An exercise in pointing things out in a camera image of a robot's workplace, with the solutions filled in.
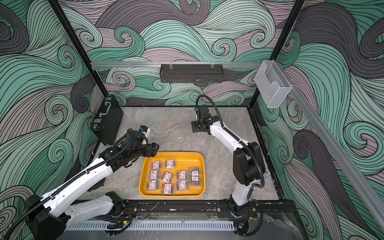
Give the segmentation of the paper clip box three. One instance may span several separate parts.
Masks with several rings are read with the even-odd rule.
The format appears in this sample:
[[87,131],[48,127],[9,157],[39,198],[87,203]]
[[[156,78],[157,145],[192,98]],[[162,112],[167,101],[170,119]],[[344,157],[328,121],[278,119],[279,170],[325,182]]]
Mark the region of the paper clip box three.
[[188,179],[188,171],[181,170],[177,171],[177,180],[187,180]]

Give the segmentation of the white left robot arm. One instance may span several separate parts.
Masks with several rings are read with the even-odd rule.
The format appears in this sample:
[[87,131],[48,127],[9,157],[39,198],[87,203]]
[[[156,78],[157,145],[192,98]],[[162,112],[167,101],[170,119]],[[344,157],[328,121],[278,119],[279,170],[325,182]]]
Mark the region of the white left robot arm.
[[4,239],[9,240],[22,224],[28,226],[36,240],[55,240],[73,225],[92,218],[127,221],[131,215],[124,212],[125,202],[115,192],[80,204],[75,204],[75,200],[121,167],[130,167],[140,157],[156,156],[159,145],[149,143],[149,133],[147,126],[140,126],[137,131],[128,129],[117,143],[64,184],[41,197],[29,197],[25,214],[9,228]]

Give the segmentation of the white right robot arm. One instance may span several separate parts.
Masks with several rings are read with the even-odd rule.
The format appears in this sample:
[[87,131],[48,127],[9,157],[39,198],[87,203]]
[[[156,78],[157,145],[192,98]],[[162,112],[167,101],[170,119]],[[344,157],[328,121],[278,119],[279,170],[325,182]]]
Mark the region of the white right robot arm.
[[197,97],[195,113],[197,119],[191,122],[193,133],[204,132],[214,136],[233,154],[233,174],[237,182],[229,205],[231,212],[239,216],[250,207],[253,190],[265,187],[266,167],[261,147],[231,131],[224,124],[214,101],[207,95]]

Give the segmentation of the paper clip box one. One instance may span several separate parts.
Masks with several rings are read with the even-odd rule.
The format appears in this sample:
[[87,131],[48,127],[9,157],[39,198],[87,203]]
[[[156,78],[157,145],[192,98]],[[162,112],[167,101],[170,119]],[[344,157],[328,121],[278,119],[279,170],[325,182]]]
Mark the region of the paper clip box one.
[[175,169],[176,163],[176,160],[165,160],[165,169]]

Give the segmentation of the paper clip box two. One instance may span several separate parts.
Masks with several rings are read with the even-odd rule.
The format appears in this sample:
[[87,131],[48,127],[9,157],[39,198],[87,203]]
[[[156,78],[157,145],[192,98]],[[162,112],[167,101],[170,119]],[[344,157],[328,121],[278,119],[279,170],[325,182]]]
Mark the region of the paper clip box two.
[[152,161],[150,164],[151,170],[161,170],[162,161]]

